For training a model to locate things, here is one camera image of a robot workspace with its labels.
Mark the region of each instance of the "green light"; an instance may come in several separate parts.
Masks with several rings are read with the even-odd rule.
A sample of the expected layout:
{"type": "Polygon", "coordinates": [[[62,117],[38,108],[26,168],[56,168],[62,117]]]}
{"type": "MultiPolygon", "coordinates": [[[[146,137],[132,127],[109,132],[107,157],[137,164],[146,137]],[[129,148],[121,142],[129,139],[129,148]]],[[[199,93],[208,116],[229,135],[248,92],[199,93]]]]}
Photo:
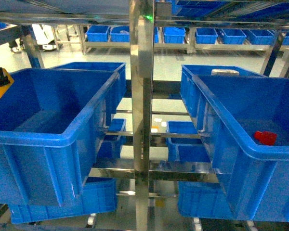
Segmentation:
{"type": "Polygon", "coordinates": [[[152,16],[146,15],[145,18],[146,18],[146,19],[149,19],[151,22],[153,22],[153,17],[152,17],[152,16]]]}

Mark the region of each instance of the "red object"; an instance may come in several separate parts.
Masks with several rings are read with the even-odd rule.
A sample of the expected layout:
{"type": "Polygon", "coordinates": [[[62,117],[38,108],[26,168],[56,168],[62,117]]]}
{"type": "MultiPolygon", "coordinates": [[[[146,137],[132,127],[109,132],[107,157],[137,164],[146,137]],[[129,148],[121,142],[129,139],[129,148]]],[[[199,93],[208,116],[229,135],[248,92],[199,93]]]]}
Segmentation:
{"type": "Polygon", "coordinates": [[[261,144],[273,146],[275,144],[277,134],[270,131],[256,131],[254,137],[261,144]]]}

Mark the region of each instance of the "empty bin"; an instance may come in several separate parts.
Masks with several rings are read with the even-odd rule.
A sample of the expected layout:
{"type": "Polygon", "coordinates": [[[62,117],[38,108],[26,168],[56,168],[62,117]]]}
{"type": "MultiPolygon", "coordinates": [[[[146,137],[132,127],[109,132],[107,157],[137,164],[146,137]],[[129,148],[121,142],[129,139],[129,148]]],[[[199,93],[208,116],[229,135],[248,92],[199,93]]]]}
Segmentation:
{"type": "Polygon", "coordinates": [[[218,29],[218,35],[224,44],[243,44],[246,35],[240,29],[218,29]]]}
{"type": "Polygon", "coordinates": [[[154,28],[154,42],[158,43],[158,28],[154,28]]]}
{"type": "Polygon", "coordinates": [[[110,26],[91,26],[87,31],[88,42],[107,42],[110,26]]]}
{"type": "Polygon", "coordinates": [[[215,44],[217,33],[212,28],[197,28],[196,29],[196,42],[199,44],[215,44]]]}
{"type": "Polygon", "coordinates": [[[0,204],[73,205],[110,125],[119,74],[11,75],[15,82],[0,99],[0,204]]]}
{"type": "Polygon", "coordinates": [[[270,45],[274,34],[269,30],[243,30],[248,41],[253,45],[270,45]]]}
{"type": "Polygon", "coordinates": [[[240,18],[248,18],[248,19],[276,19],[280,15],[286,14],[287,16],[283,18],[289,18],[289,2],[283,2],[271,7],[264,8],[262,10],[255,11],[253,13],[249,13],[241,16],[240,18]]]}
{"type": "Polygon", "coordinates": [[[171,13],[176,16],[202,17],[223,6],[218,1],[172,0],[171,13]]]}
{"type": "Polygon", "coordinates": [[[165,43],[184,43],[185,29],[177,27],[164,28],[165,43]]]}
{"type": "MultiPolygon", "coordinates": [[[[126,119],[113,119],[109,131],[125,131],[126,119]]],[[[125,136],[106,135],[97,157],[120,158],[122,145],[126,143],[125,136]]]]}
{"type": "Polygon", "coordinates": [[[129,26],[117,26],[112,28],[111,32],[112,42],[129,42],[130,41],[130,27],[129,26]]]}
{"type": "MultiPolygon", "coordinates": [[[[192,122],[168,121],[167,132],[191,133],[192,122]]],[[[167,138],[169,161],[210,162],[199,139],[167,138]]],[[[218,183],[179,182],[179,213],[184,217],[233,219],[226,197],[218,183]]]]}
{"type": "Polygon", "coordinates": [[[76,69],[76,70],[92,70],[92,71],[112,71],[120,74],[118,81],[118,90],[115,90],[112,94],[114,105],[112,113],[116,113],[116,108],[121,102],[126,92],[126,74],[125,63],[108,63],[108,62],[72,62],[53,67],[54,69],[76,69]]]}
{"type": "Polygon", "coordinates": [[[193,75],[211,75],[213,70],[229,70],[238,72],[240,76],[263,76],[255,72],[237,66],[214,66],[214,65],[183,65],[180,94],[191,117],[197,117],[197,105],[195,101],[195,85],[190,84],[193,75]]]}

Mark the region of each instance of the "metal shelving rack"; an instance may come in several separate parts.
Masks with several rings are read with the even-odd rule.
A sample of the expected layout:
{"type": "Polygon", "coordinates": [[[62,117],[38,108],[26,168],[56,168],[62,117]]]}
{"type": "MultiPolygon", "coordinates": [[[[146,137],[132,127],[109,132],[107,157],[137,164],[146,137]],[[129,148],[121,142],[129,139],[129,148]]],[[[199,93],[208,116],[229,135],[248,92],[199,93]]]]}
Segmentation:
{"type": "MultiPolygon", "coordinates": [[[[289,0],[226,1],[229,2],[228,6],[241,3],[251,5],[289,2],[289,0]]],[[[26,0],[25,2],[54,9],[52,6],[35,0],[26,0]]],[[[31,23],[130,25],[131,81],[127,81],[127,95],[131,96],[132,99],[133,131],[112,132],[110,134],[121,134],[128,137],[128,143],[133,144],[134,147],[134,159],[100,160],[92,167],[90,176],[135,179],[137,231],[148,230],[148,198],[155,196],[150,191],[154,180],[216,182],[216,175],[210,163],[201,163],[195,166],[193,163],[167,161],[157,163],[149,160],[150,146],[165,146],[165,137],[197,138],[197,135],[189,134],[151,133],[153,114],[186,115],[186,113],[152,112],[153,98],[167,99],[169,94],[179,94],[180,90],[180,82],[153,80],[154,26],[188,26],[191,34],[194,34],[197,27],[275,29],[277,30],[276,40],[267,49],[266,59],[261,70],[261,74],[267,76],[269,76],[277,53],[281,48],[284,39],[282,32],[289,30],[289,20],[287,19],[272,21],[239,20],[231,15],[223,15],[221,10],[213,12],[209,17],[190,19],[171,16],[169,10],[163,4],[165,3],[155,3],[152,0],[130,0],[129,16],[64,14],[60,13],[59,9],[54,9],[57,13],[53,14],[0,13],[0,21],[22,25],[0,30],[0,44],[22,36],[32,67],[39,68],[43,68],[43,62],[36,40],[33,33],[31,33],[31,26],[24,25],[31,23]],[[96,18],[104,19],[104,22],[99,23],[95,20],[96,18]]],[[[244,8],[240,12],[236,12],[236,15],[239,13],[244,14],[244,8]]],[[[289,77],[289,56],[280,77],[289,77]]],[[[22,228],[26,230],[43,229],[36,226],[29,228],[22,226],[22,228]]],[[[0,226],[0,230],[12,229],[12,226],[0,226]]]]}
{"type": "MultiPolygon", "coordinates": [[[[269,45],[253,45],[247,39],[242,45],[229,45],[223,44],[222,41],[217,39],[215,44],[197,44],[195,38],[195,28],[192,27],[188,35],[185,36],[186,43],[164,43],[163,33],[160,28],[159,41],[154,44],[155,50],[167,49],[167,50],[184,50],[187,54],[194,54],[196,51],[206,50],[206,51],[267,51],[269,45]]],[[[118,49],[129,49],[130,43],[128,42],[88,42],[82,33],[79,38],[82,44],[82,52],[86,54],[90,48],[118,48],[118,49]]],[[[280,51],[285,51],[289,49],[289,46],[281,46],[280,51]]]]}

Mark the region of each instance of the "yellow object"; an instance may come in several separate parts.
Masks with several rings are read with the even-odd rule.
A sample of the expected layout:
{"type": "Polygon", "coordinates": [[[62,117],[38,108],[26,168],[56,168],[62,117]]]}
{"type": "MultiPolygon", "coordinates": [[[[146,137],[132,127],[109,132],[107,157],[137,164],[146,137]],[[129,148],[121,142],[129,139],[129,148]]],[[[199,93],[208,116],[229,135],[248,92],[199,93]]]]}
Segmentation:
{"type": "Polygon", "coordinates": [[[156,207],[160,207],[160,208],[165,207],[165,200],[164,200],[164,198],[156,199],[156,200],[155,200],[155,206],[156,206],[156,207]]]}
{"type": "Polygon", "coordinates": [[[8,78],[10,83],[0,87],[0,99],[5,94],[5,92],[9,89],[9,87],[14,83],[14,79],[12,79],[11,75],[3,68],[3,74],[8,78]]]}

